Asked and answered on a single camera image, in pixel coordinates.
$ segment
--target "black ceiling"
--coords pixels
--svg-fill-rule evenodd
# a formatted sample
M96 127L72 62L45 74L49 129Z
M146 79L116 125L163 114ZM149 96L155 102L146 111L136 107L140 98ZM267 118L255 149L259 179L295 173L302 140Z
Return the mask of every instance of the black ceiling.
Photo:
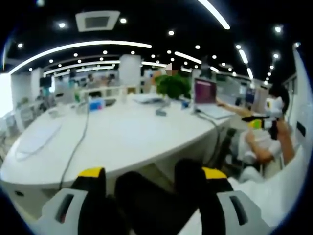
M57 68L57 63L69 59L73 60L68 64L73 64L79 57L100 57L103 50L108 51L110 59L118 59L119 55L134 50L145 61L159 60L166 64L170 63L171 57L175 57L181 64L187 61L166 53L171 50L198 59L208 55L209 65L227 71L219 66L225 62L231 64L237 74L247 76L246 65L235 48L236 44L241 44L255 78L264 80L267 77L272 55L276 51L281 58L276 62L269 82L281 82L295 73L292 44L299 40L298 25L301 25L301 19L295 14L297 4L282 0L210 0L210 3L223 15L230 30L225 30L197 0L45 0L44 7L30 8L20 16L9 38L11 44L6 56L24 61L62 45L121 40L147 43L153 47L78 47L44 56L19 71L26 71L29 67L49 66L49 59L56 62L52 68ZM75 14L94 10L118 10L121 12L120 17L125 17L127 23L118 22L111 31L78 32ZM67 28L60 29L59 22L65 22ZM283 26L280 35L273 30L278 24ZM171 29L175 32L172 37L167 34ZM18 48L18 43L23 43L23 48ZM195 45L200 45L201 48L197 50ZM73 57L74 53L79 54L78 58ZM212 55L217 55L217 59L213 60ZM187 62L187 68L193 68L196 64ZM5 68L8 71L13 66L8 64Z

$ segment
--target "laptop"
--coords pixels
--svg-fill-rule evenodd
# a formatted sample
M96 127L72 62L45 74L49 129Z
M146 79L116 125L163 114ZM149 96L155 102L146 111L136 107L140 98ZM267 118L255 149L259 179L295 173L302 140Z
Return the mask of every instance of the laptop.
M194 79L194 104L195 108L201 110L214 119L228 118L234 115L216 104L217 85L215 82L199 78Z

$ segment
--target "white desk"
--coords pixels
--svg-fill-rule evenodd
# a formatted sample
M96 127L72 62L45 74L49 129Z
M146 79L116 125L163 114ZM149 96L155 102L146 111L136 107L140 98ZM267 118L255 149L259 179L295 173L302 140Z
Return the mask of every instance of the white desk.
M72 158L63 186L69 186L81 171L91 167L104 167L110 178L158 162L214 130L210 122L190 114L190 109L181 110L179 102L164 109L166 117L156 116L156 108L138 104L128 96L126 103L116 102L91 112L86 136ZM53 121L56 120L62 124L59 133L38 154L19 161L15 156L19 143L36 128L52 121L47 112L35 120L13 144L0 170L9 195L24 200L24 204L26 201L29 204L26 197L36 197L37 202L47 200L44 195L40 199L34 189L58 188L69 157L82 136L87 115L69 110L67 115ZM222 125L227 121L226 118L216 123ZM23 190L24 197L17 197L16 190Z

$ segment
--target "keyboard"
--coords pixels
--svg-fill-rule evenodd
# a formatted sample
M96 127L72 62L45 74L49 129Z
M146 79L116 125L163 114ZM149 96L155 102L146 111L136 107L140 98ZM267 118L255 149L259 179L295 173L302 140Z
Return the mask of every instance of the keyboard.
M197 108L214 119L228 118L235 114L220 106L217 106L216 104L201 104L197 105Z

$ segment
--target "floor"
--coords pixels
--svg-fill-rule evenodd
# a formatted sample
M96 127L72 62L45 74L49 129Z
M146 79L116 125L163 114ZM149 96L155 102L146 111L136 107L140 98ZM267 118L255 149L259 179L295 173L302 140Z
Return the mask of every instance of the floor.
M244 122L240 120L239 117L234 117L231 122L230 126L232 128L244 130L246 129L246 125ZM6 141L6 145L11 146L15 140L18 138L18 136L8 138ZM264 175L266 178L271 177L275 173L277 173L280 170L279 163L273 162L270 163L268 167L266 167L266 170L264 172ZM158 184L160 187L164 188L165 190L171 192L173 191L173 184L158 170L158 168L154 164L147 165L141 169L138 170L139 173L141 173L146 178L150 179L154 183ZM115 185L116 178L114 179L108 179L107 181L107 191L112 193L114 192L114 185ZM31 215L29 215L22 207L20 207L17 203L13 202L17 211L20 213L22 218L27 223L32 223L35 221L35 218L33 218Z

